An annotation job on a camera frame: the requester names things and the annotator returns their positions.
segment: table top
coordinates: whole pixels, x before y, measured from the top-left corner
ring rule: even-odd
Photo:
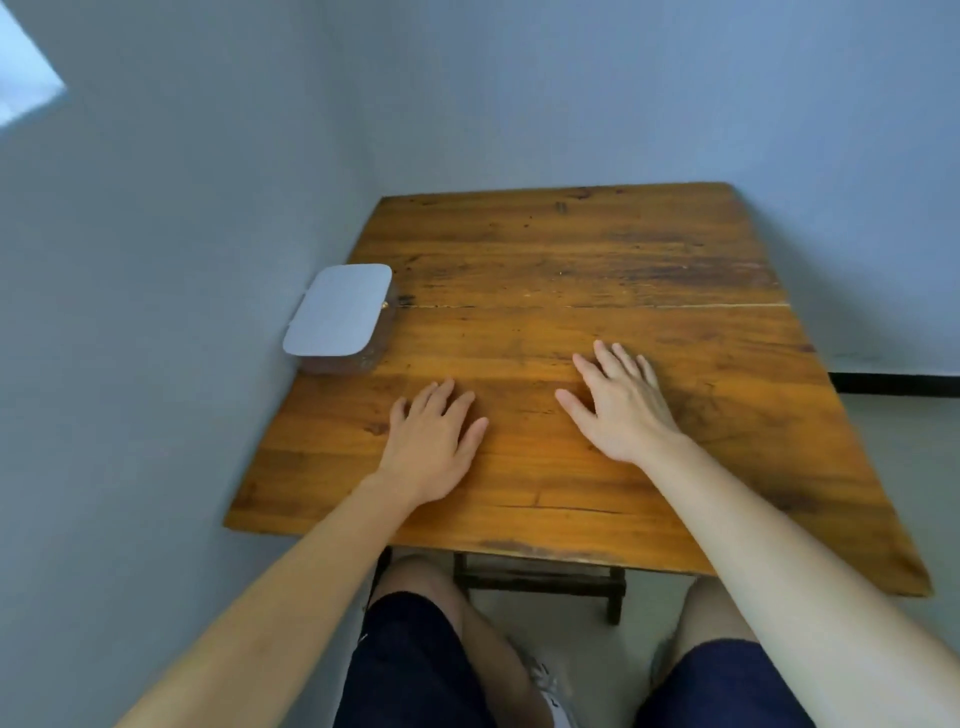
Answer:
[[[395,273],[400,309],[369,374],[300,374],[229,508],[302,534],[376,468],[391,403],[457,379],[491,424],[470,473],[394,543],[712,573],[650,481],[592,447],[553,398],[619,341],[657,367],[681,428],[884,591],[929,577],[722,183],[384,198],[350,259]]]

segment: baseboard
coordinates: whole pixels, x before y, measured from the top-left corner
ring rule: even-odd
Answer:
[[[960,376],[874,375],[830,372],[833,388],[842,395],[890,397],[960,397]]]

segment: plastic container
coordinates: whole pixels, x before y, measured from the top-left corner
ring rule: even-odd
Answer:
[[[396,315],[394,272],[382,263],[324,268],[294,314],[283,350],[309,374],[369,372],[383,357]]]

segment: finger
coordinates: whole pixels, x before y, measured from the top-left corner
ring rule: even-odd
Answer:
[[[647,384],[653,387],[656,390],[660,389],[660,382],[657,380],[657,373],[654,371],[653,365],[647,361],[647,357],[641,354],[636,358],[640,363],[640,369],[643,370],[643,378],[646,380]]]
[[[627,374],[623,365],[620,364],[620,360],[611,354],[607,345],[599,339],[593,342],[593,353],[597,355],[597,361],[600,362],[603,373],[610,379],[620,379]]]
[[[622,344],[614,344],[613,353],[616,355],[616,358],[620,360],[623,368],[627,370],[628,375],[637,379],[643,378],[643,375],[640,373],[640,368],[636,365],[634,358],[627,353],[627,350],[623,348]]]
[[[475,399],[477,399],[475,394],[472,392],[465,392],[456,400],[454,400],[453,403],[446,409],[444,418],[450,420],[453,425],[457,426],[457,432],[460,432],[460,426],[467,418],[467,410],[470,409],[470,405],[473,404]]]
[[[607,381],[607,378],[603,376],[603,372],[597,369],[592,361],[587,361],[578,353],[573,354],[573,366],[577,368],[580,376],[584,378],[584,382],[587,383],[587,387],[591,390],[598,384]]]
[[[486,417],[481,417],[467,428],[467,431],[461,438],[457,452],[453,456],[457,470],[460,472],[460,477],[466,475],[470,469],[470,463],[473,462],[473,456],[477,453],[477,448],[480,447],[480,443],[483,442],[483,436],[486,434],[487,425],[489,424],[490,420]]]
[[[566,414],[573,420],[574,424],[584,433],[584,437],[589,440],[590,433],[596,426],[597,416],[590,412],[572,392],[567,392],[565,389],[558,389],[554,393],[554,396],[557,398],[560,406],[566,411]]]
[[[435,412],[438,415],[442,415],[446,409],[446,400],[452,391],[453,379],[447,377],[444,379],[444,383],[433,391],[433,394],[430,395],[430,399],[426,401],[426,406],[423,409],[426,412]]]
[[[426,406],[426,401],[430,399],[430,395],[433,394],[433,391],[437,388],[437,382],[430,382],[427,384],[420,392],[414,397],[414,400],[410,402],[410,414],[408,417],[413,417],[414,415],[419,415],[423,411],[423,408]]]
[[[394,402],[390,408],[390,429],[397,429],[407,419],[406,416],[407,398],[401,397]]]

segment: dark blue shorts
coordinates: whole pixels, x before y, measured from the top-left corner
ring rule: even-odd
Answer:
[[[457,633],[429,599],[368,610],[334,728],[496,728]],[[688,652],[640,706],[634,728],[812,728],[759,644]]]

